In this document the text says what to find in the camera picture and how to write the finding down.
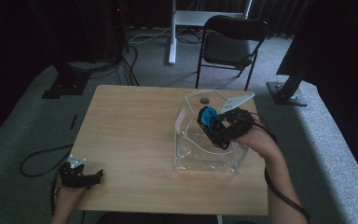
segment chair seat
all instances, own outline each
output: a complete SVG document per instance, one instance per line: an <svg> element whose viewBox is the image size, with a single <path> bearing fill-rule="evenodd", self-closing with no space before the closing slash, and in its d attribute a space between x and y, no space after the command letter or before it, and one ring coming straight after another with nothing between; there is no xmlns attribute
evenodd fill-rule
<svg viewBox="0 0 358 224"><path fill-rule="evenodd" d="M204 60L207 63L248 66L252 63L249 41L211 34L205 38Z"/></svg>

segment white desk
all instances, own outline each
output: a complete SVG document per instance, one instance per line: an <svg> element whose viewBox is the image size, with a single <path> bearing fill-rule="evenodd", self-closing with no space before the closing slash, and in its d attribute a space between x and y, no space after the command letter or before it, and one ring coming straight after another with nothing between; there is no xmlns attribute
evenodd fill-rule
<svg viewBox="0 0 358 224"><path fill-rule="evenodd" d="M176 61L176 25L203 26L212 16L226 15L237 18L247 18L252 0L246 0L243 13L234 12L210 12L210 11L184 11L176 10L176 0L172 0L172 37L170 48L169 64L175 64Z"/></svg>

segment wooden table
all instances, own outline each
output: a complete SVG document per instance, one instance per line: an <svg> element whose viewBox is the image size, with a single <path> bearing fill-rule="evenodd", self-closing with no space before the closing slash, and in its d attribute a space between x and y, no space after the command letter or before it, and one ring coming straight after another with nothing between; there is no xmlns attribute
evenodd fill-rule
<svg viewBox="0 0 358 224"><path fill-rule="evenodd" d="M238 174L173 170L179 106L194 89L102 85L96 90L72 155L85 175L104 169L81 210L266 216L264 161L249 150ZM226 97L244 91L221 91ZM255 111L253 100L242 106Z"/></svg>

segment chair backrest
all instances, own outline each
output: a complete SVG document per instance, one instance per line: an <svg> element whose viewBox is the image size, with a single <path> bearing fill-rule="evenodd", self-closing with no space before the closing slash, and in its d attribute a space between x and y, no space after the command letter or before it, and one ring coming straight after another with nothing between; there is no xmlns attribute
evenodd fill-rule
<svg viewBox="0 0 358 224"><path fill-rule="evenodd" d="M204 35L207 31L216 31L233 39L246 39L263 42L269 33L266 22L233 18L229 16L213 16L205 22Z"/></svg>

